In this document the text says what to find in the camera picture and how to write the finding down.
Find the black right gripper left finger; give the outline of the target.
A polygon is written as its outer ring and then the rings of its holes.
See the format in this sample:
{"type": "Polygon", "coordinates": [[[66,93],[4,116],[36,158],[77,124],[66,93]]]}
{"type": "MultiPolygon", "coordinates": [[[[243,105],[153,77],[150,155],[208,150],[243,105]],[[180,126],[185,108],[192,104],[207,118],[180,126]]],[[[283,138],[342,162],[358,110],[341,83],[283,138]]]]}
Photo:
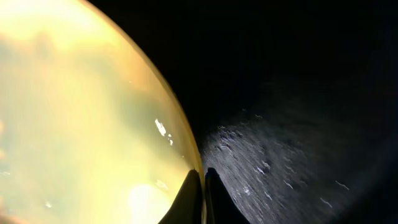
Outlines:
{"type": "Polygon", "coordinates": [[[201,224],[203,196],[199,173],[188,172],[170,209],[159,224],[201,224]]]}

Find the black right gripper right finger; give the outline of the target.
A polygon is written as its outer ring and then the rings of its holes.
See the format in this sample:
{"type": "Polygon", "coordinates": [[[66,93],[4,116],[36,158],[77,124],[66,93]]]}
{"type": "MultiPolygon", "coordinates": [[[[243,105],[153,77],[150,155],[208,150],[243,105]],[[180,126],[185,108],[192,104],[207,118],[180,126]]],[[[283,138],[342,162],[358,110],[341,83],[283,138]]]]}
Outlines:
{"type": "Polygon", "coordinates": [[[207,224],[250,224],[212,167],[208,168],[205,176],[205,200],[207,224]]]}

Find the yellow plate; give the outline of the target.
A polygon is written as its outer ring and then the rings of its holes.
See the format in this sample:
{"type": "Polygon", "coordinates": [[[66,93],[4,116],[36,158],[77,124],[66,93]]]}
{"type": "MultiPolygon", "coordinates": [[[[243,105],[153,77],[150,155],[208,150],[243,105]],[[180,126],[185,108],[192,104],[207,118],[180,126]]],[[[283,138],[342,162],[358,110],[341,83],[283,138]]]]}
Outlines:
{"type": "Polygon", "coordinates": [[[203,196],[174,93],[108,16],[1,2],[2,223],[159,223],[192,169],[203,196]]]}

